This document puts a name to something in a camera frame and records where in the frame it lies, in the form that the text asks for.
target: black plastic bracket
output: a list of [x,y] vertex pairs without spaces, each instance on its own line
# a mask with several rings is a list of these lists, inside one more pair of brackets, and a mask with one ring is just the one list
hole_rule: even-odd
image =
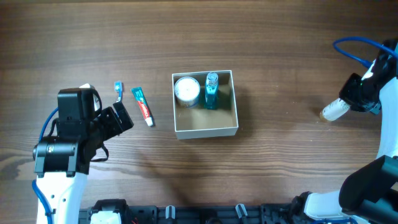
[[113,213],[119,213],[123,223],[131,223],[133,218],[132,210],[129,209],[125,199],[99,200],[88,212],[91,216],[100,211],[113,211]]
[[368,91],[363,90],[361,79],[357,73],[352,73],[341,89],[339,97],[351,106],[351,110],[369,112],[379,104],[379,95],[377,92],[377,95],[372,93],[369,97],[365,97]]
[[[311,224],[312,219],[303,214],[303,205],[310,192],[305,192],[295,202],[286,204],[263,204],[245,206],[246,222],[250,224]],[[79,224],[89,224],[93,208],[80,210]],[[243,224],[236,207],[175,207],[175,218],[167,215],[170,208],[155,206],[131,206],[132,221],[135,224]]]
[[339,203],[348,215],[376,223],[398,223],[398,161],[382,156],[351,174],[343,183]]
[[126,131],[134,125],[132,120],[127,112],[126,108],[124,107],[123,103],[117,102],[113,104],[114,109],[116,110],[116,114],[120,119],[120,127],[123,131]]

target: toothpaste cap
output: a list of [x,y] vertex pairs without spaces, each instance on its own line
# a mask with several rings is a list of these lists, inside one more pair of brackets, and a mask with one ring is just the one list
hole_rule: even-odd
[[154,121],[152,120],[152,118],[147,118],[147,119],[145,119],[145,121],[147,122],[149,127],[154,125]]

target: white jar lid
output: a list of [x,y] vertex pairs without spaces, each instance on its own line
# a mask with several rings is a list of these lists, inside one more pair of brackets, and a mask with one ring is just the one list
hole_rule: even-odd
[[191,77],[182,77],[175,83],[174,94],[182,106],[194,106],[200,94],[198,81]]

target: toothpaste tube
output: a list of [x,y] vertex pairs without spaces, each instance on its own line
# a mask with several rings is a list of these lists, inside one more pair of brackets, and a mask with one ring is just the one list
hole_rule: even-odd
[[141,87],[132,88],[131,92],[137,100],[138,106],[141,109],[142,115],[144,116],[146,123],[150,127],[153,126],[154,121],[152,120],[152,116],[150,115],[150,112],[148,110],[148,104],[145,100],[144,93],[142,92],[142,88]]

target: bottle cap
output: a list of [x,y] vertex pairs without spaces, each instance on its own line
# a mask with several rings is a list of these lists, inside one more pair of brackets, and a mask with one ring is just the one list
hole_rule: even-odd
[[147,119],[145,119],[145,121],[147,122],[149,127],[154,125],[154,121],[152,120],[152,118],[147,118]]
[[215,72],[207,74],[206,82],[209,86],[215,86],[218,84],[218,75]]

